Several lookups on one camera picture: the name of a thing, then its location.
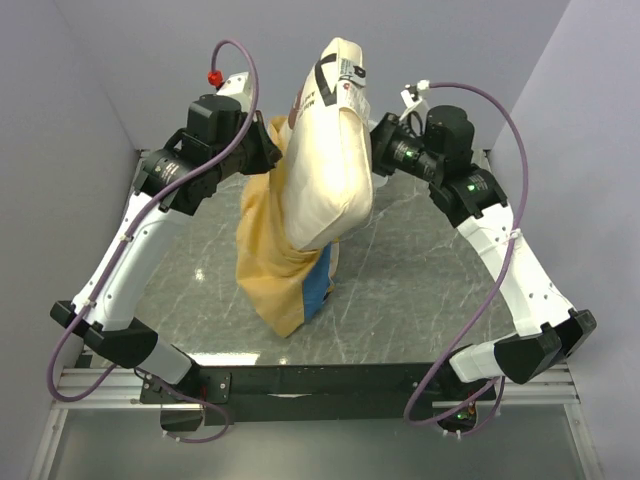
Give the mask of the cream pillow with bear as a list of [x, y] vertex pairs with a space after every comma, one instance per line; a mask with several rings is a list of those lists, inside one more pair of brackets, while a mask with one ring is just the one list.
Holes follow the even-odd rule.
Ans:
[[281, 134], [287, 239], [320, 249], [355, 227], [373, 203], [370, 105], [361, 47], [336, 37], [313, 64]]

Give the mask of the blue yellow Pikachu pillowcase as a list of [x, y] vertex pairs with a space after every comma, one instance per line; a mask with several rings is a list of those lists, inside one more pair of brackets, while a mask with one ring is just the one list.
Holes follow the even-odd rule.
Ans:
[[321, 249], [291, 245], [282, 201], [290, 187], [284, 160], [270, 172], [250, 177], [236, 233], [236, 281], [258, 316], [282, 338], [310, 320], [332, 292], [330, 266], [336, 250], [334, 240]]

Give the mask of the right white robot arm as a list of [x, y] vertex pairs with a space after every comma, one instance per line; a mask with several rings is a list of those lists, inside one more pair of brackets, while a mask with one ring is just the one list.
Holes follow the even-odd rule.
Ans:
[[523, 233], [504, 190], [473, 160], [474, 126], [455, 106], [430, 109], [422, 134], [407, 116], [385, 114], [371, 132], [375, 173], [406, 172], [429, 185], [434, 205], [471, 245], [499, 285], [514, 331], [497, 340], [459, 348], [439, 374], [444, 395], [460, 399], [474, 381], [504, 376], [525, 384], [571, 357], [597, 326], [557, 289]]

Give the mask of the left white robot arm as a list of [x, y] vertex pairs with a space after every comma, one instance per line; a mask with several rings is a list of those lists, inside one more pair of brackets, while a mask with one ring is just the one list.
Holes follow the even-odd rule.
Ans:
[[64, 337], [80, 337], [123, 368], [164, 381], [176, 401], [200, 388], [198, 365], [139, 321], [135, 309], [167, 250], [218, 185], [241, 173], [266, 173], [280, 159], [257, 112], [254, 94], [207, 94], [188, 110], [187, 124], [144, 158], [123, 221], [89, 281], [51, 308]]

